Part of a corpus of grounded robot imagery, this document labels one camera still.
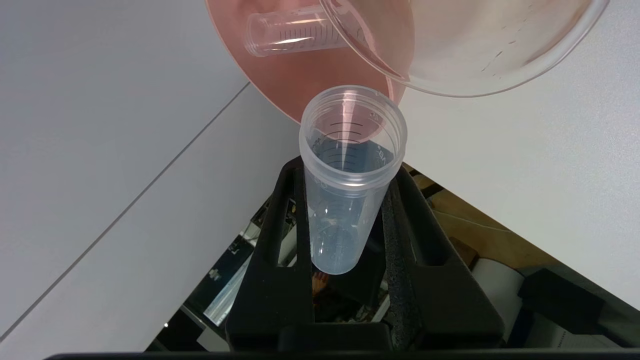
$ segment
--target white table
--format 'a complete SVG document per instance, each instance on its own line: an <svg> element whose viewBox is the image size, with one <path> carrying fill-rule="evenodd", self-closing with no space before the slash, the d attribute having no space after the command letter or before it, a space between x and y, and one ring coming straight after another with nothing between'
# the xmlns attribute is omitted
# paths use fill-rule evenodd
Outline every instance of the white table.
<svg viewBox="0 0 640 360"><path fill-rule="evenodd" d="M405 161L640 309L640 2L503 94L407 90Z"/></svg>

